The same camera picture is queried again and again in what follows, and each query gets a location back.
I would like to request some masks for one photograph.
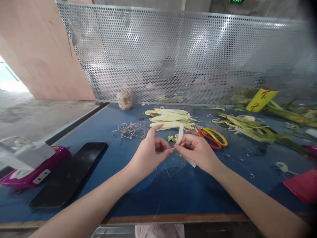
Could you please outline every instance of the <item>forearm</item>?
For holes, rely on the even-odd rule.
[[[31,237],[90,237],[118,199],[140,181],[130,171],[125,167],[58,213]]]
[[[221,164],[212,176],[225,188],[265,237],[304,237],[309,226],[283,205]]]

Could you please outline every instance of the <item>table surface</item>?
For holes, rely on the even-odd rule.
[[[115,103],[82,123],[56,145],[69,146],[74,155],[85,143],[107,142],[108,150],[100,160],[95,171],[88,180],[78,198],[81,198],[102,182],[121,170],[131,159],[142,139],[118,139],[112,135],[121,123],[137,123],[145,117],[146,110],[161,105],[134,105],[129,111],[122,111]],[[283,204],[293,212],[309,214],[312,206],[296,198],[282,182],[291,178],[289,173],[275,171],[272,166],[276,162],[288,165],[289,170],[298,174],[315,166],[315,160],[305,157],[277,143],[259,143],[244,135],[234,135],[228,129],[218,127],[212,119],[217,119],[215,110],[199,109],[198,106],[164,106],[165,108],[183,109],[192,116],[199,117],[200,124],[216,129],[228,140],[229,146],[216,150],[219,159],[230,169],[237,172],[257,188]],[[235,111],[226,108],[226,114],[253,114],[259,121],[267,123],[272,129],[284,132],[285,121],[248,111]],[[148,126],[148,117],[144,122]],[[178,129],[157,132],[157,136],[167,138],[178,133]],[[301,145],[311,144],[300,138],[294,139]],[[39,226],[52,218],[59,210],[32,211],[28,204],[39,193],[43,186],[13,195],[8,187],[0,187],[0,227]],[[127,224],[142,222],[187,222],[214,220],[247,219],[243,211],[210,175],[199,167],[193,168],[187,161],[179,157],[179,153],[171,154],[157,169],[125,194],[109,212],[104,223]]]

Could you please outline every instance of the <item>black phone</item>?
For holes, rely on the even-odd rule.
[[[82,191],[107,148],[104,142],[86,143],[74,157],[65,158],[52,172],[52,180],[29,206],[51,209],[68,205]]]

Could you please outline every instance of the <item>metal mesh screen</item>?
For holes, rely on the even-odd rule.
[[[232,105],[259,87],[316,97],[317,50],[297,20],[56,2],[98,101]]]

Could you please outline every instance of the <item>exit sign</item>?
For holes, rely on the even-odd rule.
[[[229,4],[235,3],[235,4],[244,4],[245,0],[229,0]]]

